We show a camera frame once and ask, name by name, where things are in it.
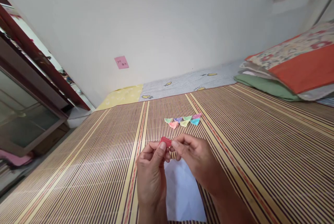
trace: glass door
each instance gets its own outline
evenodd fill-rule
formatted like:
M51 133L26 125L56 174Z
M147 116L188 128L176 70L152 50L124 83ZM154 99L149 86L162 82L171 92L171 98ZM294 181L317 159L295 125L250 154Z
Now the glass door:
M0 69L0 149L23 156L65 120Z

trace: green pillow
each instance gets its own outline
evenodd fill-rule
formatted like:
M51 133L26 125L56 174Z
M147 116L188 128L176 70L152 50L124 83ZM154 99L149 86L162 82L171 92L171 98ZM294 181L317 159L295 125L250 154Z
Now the green pillow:
M285 101L302 101L301 98L277 80L265 79L249 74L239 74L234 76L234 79L237 82L254 87Z

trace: wooden door frame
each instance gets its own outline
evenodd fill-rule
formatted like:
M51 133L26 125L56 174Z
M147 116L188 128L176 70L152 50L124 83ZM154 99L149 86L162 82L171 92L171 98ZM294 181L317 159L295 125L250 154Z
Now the wooden door frame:
M62 111L65 113L69 109L73 108L73 104L59 91L59 89L52 83L48 78L45 77L38 69L37 67L31 63L31 61L28 60L24 56L24 54L3 34L0 32L0 37L21 57L22 60L25 61L64 101L68 103L68 105L65 108L62 108Z
M29 39L20 26L13 20L7 11L0 5L0 20L10 29L12 40L15 40L24 52L33 60L33 62L52 80L52 82L69 98L76 106L90 110L87 104L74 91L74 89L65 81L62 75L55 69L46 56Z

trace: striped bamboo mat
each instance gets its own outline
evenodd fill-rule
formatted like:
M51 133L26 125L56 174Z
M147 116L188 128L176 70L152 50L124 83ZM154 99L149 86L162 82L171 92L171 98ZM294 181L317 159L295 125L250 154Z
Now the striped bamboo mat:
M198 126L163 121L199 112ZM238 83L98 111L0 205L0 223L136 223L136 157L183 132L209 141L259 223L333 223L333 116ZM199 189L207 222L218 223Z

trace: floral pillowcase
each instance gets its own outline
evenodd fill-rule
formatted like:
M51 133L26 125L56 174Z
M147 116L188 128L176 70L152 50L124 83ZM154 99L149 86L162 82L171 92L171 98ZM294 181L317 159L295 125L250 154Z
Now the floral pillowcase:
M334 83L334 20L245 60L267 70L296 94L331 85Z

